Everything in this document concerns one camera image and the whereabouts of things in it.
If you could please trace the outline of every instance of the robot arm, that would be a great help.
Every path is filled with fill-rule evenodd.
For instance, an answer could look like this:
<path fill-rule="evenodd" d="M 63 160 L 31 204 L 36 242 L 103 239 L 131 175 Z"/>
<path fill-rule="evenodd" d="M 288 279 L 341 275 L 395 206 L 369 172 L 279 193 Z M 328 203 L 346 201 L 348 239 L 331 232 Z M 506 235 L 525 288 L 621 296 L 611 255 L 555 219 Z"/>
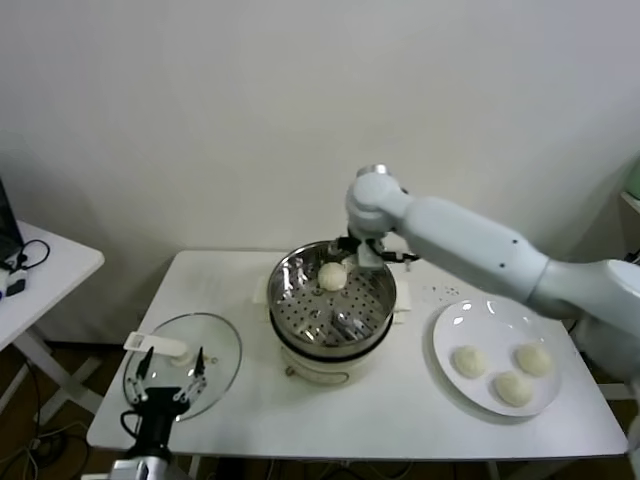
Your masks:
<path fill-rule="evenodd" d="M 408 195 L 377 165 L 358 172 L 347 194 L 358 262 L 375 268 L 388 232 L 420 257 L 472 285 L 551 318 L 584 318 L 579 346 L 624 381 L 640 374 L 640 268 L 617 260 L 549 259 L 513 230 L 439 198 Z"/>

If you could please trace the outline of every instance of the table leg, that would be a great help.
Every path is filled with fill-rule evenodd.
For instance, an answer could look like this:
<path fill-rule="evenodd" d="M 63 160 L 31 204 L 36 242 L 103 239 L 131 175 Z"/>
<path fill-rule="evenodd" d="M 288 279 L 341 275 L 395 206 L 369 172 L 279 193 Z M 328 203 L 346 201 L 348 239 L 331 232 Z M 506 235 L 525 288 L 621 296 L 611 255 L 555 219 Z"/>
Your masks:
<path fill-rule="evenodd" d="M 191 478 L 198 478 L 198 470 L 200 469 L 200 455 L 194 455 L 191 457 L 191 463 L 189 464 L 189 476 Z"/>
<path fill-rule="evenodd" d="M 9 400 L 11 400 L 11 397 L 13 397 L 13 394 L 18 390 L 18 387 L 22 383 L 22 380 L 24 380 L 24 377 L 27 376 L 27 373 L 29 373 L 29 369 L 26 365 L 22 365 L 20 370 L 18 370 L 18 373 L 16 373 L 16 376 L 13 377 L 13 380 L 11 380 L 11 383 L 2 394 L 2 397 L 0 397 L 0 413 L 4 411 L 5 407 L 9 403 Z"/>
<path fill-rule="evenodd" d="M 507 480 L 544 480 L 574 461 L 575 460 L 543 460 L 540 462 L 530 462 L 509 475 Z"/>
<path fill-rule="evenodd" d="M 33 364 L 60 385 L 63 391 L 58 392 L 60 395 L 56 393 L 57 397 L 54 395 L 47 403 L 47 408 L 42 408 L 40 411 L 41 425 L 46 424 L 67 399 L 91 413 L 97 413 L 98 407 L 102 402 L 102 397 L 86 388 L 81 382 L 98 367 L 100 364 L 98 360 L 90 358 L 80 367 L 74 376 L 71 376 L 69 372 L 62 368 L 60 364 L 49 355 L 47 348 L 43 346 L 40 339 L 29 331 L 24 332 L 16 338 L 13 344 L 31 360 Z"/>
<path fill-rule="evenodd" d="M 498 464 L 496 462 L 488 461 L 487 470 L 489 471 L 490 480 L 500 480 L 500 472 L 498 471 Z"/>
<path fill-rule="evenodd" d="M 624 383 L 600 383 L 598 388 L 606 400 L 634 399 L 633 392 Z"/>

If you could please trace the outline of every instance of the small white table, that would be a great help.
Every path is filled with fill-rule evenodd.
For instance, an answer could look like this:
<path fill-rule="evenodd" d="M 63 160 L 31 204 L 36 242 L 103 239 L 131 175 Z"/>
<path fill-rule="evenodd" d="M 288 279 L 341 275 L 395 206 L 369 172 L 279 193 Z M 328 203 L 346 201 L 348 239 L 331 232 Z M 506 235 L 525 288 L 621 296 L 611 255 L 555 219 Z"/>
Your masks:
<path fill-rule="evenodd" d="M 25 291 L 0 301 L 0 350 L 13 343 L 32 363 L 60 385 L 59 390 L 40 410 L 40 422 L 44 425 L 69 399 L 95 413 L 102 397 L 82 385 L 100 361 L 89 358 L 74 375 L 64 370 L 50 355 L 49 348 L 37 334 L 28 331 L 38 319 L 73 291 L 103 263 L 102 253 L 53 233 L 18 222 L 25 242 L 32 239 L 45 241 L 51 247 L 46 262 L 32 270 L 27 277 Z M 29 247 L 29 263 L 38 261 L 38 253 L 44 248 L 34 244 Z M 0 412 L 27 374 L 23 366 L 2 398 Z"/>
<path fill-rule="evenodd" d="M 409 282 L 412 312 L 378 347 L 370 373 L 337 388 L 287 377 L 265 307 L 252 302 L 258 279 L 282 256 L 186 251 L 175 257 L 139 329 L 151 332 L 188 312 L 217 313 L 238 329 L 243 358 L 235 383 L 220 402 L 174 426 L 173 452 L 454 461 L 564 460 L 625 452 L 618 422 L 559 322 L 540 320 L 563 384 L 556 400 L 537 417 L 518 420 L 483 411 L 442 378 L 429 351 L 434 313 L 479 292 L 426 262 L 416 263 L 410 273 L 396 269 Z M 122 393 L 127 358 L 89 429 L 87 438 L 95 447 L 122 450 L 132 445 L 118 422 L 129 408 Z M 535 472 L 524 471 L 519 478 L 528 473 Z"/>

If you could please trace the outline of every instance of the transparent pot lid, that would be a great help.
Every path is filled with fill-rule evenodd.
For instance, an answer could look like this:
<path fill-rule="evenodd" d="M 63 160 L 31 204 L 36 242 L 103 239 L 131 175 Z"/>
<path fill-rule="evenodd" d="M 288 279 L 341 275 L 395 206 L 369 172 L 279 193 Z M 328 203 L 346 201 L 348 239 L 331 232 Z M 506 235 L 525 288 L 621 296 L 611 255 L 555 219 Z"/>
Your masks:
<path fill-rule="evenodd" d="M 198 350 L 204 352 L 204 375 L 207 386 L 189 410 L 176 421 L 193 418 L 215 405 L 229 390 L 240 369 L 242 342 L 231 323 L 213 313 L 188 313 L 166 321 L 152 335 L 185 342 L 192 353 L 190 361 L 176 365 L 172 358 L 154 354 L 144 379 L 144 387 L 186 387 L 192 380 Z M 135 378 L 136 369 L 146 352 L 129 357 L 123 377 L 122 389 L 129 405 L 133 392 L 125 387 L 127 378 Z"/>

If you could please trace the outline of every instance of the dough ball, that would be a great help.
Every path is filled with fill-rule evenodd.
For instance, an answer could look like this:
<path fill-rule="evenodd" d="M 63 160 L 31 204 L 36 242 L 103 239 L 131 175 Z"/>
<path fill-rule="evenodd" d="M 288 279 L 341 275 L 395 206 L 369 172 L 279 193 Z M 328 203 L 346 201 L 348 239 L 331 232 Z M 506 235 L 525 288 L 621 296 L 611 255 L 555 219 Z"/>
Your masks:
<path fill-rule="evenodd" d="M 534 377 L 544 377 L 553 369 L 551 356 L 539 343 L 518 347 L 516 360 L 522 370 Z"/>
<path fill-rule="evenodd" d="M 341 290 L 347 284 L 347 270 L 339 263 L 325 263 L 318 272 L 318 284 L 330 292 Z"/>
<path fill-rule="evenodd" d="M 524 407 L 533 398 L 531 383 L 516 372 L 501 373 L 493 384 L 500 398 L 513 407 Z"/>
<path fill-rule="evenodd" d="M 453 366 L 464 377 L 478 378 L 487 371 L 487 357 L 476 347 L 465 345 L 453 352 Z"/>

